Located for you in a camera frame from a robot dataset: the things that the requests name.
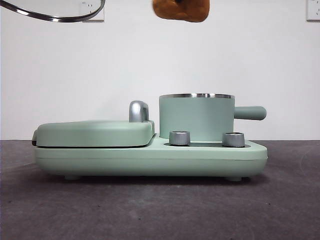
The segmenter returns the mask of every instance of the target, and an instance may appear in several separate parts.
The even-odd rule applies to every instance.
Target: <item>power outlet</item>
[[[83,0],[80,2],[79,13],[81,15],[90,14],[96,11],[101,5],[101,0]],[[84,22],[104,22],[105,8],[103,8],[97,15]]]
[[[307,0],[306,20],[320,21],[320,0]]]

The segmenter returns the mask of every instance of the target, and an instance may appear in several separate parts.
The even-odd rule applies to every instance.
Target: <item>pot rim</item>
[[[235,99],[235,96],[220,93],[176,93],[161,95],[159,99],[163,98],[218,98],[218,99]]]

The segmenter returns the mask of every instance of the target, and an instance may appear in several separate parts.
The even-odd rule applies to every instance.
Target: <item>silver knob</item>
[[[245,135],[242,132],[226,132],[222,136],[222,145],[232,148],[245,146]]]
[[[190,132],[171,131],[169,133],[169,144],[174,146],[188,146],[190,144]]]

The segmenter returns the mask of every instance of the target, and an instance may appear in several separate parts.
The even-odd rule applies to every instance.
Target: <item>small pot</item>
[[[227,94],[183,93],[159,97],[160,137],[171,131],[190,132],[191,141],[221,141],[234,131],[234,119],[263,120],[262,106],[235,107],[235,97]]]

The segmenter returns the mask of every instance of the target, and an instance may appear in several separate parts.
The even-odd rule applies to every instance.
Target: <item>sandwich maker lid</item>
[[[153,121],[91,120],[46,123],[34,132],[32,144],[39,147],[138,147],[155,134]]]

